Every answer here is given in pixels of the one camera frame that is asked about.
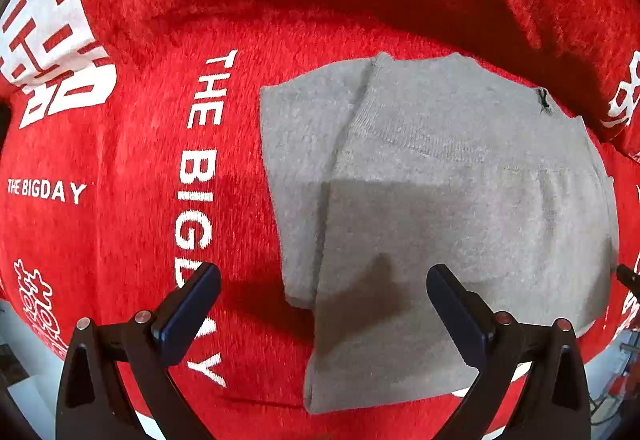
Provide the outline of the grey knit sweater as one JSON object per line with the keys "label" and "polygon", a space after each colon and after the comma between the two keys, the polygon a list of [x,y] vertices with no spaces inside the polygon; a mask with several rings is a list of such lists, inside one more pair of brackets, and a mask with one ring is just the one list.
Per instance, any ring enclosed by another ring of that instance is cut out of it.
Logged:
{"label": "grey knit sweater", "polygon": [[427,297],[434,265],[525,323],[603,315],[613,182],[546,89],[458,54],[379,54],[264,87],[259,119],[285,297],[314,314],[310,413],[471,384]]}

